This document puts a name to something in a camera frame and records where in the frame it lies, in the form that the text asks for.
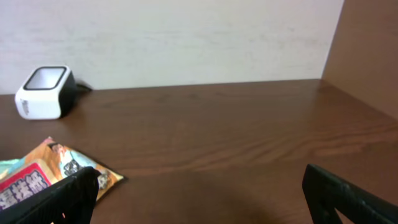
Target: white device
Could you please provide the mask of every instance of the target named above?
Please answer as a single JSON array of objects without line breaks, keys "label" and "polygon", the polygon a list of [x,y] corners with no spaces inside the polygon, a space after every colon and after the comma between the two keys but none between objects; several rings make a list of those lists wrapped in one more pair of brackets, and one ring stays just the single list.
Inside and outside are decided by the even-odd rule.
[{"label": "white device", "polygon": [[25,119],[57,119],[70,111],[76,95],[69,67],[40,67],[19,88],[15,104]]}]

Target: white wall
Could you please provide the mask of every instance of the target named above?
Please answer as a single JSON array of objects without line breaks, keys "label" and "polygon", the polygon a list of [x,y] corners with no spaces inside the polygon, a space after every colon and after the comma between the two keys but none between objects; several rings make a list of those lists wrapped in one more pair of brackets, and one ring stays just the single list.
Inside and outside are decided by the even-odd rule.
[{"label": "white wall", "polygon": [[320,78],[343,0],[2,0],[0,93],[66,64],[96,89]]}]

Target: snack package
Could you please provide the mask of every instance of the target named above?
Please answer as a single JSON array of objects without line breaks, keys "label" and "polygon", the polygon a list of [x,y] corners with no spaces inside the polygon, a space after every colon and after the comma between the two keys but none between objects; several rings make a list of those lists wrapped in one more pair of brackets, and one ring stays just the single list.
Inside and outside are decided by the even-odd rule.
[{"label": "snack package", "polygon": [[0,211],[18,203],[83,167],[98,170],[97,200],[123,176],[78,151],[47,138],[28,155],[0,174]]}]

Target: wooden tabletop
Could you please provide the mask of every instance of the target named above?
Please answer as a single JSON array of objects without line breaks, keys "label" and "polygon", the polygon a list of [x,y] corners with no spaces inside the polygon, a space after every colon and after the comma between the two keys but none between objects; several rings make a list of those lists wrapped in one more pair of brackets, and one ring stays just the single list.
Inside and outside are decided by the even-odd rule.
[{"label": "wooden tabletop", "polygon": [[92,223],[310,223],[308,163],[398,204],[398,123],[320,80],[93,91],[54,121],[0,107],[0,160],[52,136],[128,178]]}]

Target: brown wooden panel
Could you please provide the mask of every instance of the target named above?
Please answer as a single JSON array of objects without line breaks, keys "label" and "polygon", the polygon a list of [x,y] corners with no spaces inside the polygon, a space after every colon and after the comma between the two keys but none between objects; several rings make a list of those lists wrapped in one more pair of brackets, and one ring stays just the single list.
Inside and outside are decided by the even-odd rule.
[{"label": "brown wooden panel", "polygon": [[309,162],[398,203],[398,123],[321,80],[94,91],[54,121],[0,107],[0,160],[52,136],[128,178],[92,223],[310,223]]},{"label": "brown wooden panel", "polygon": [[398,1],[346,0],[323,78],[398,119]]}]

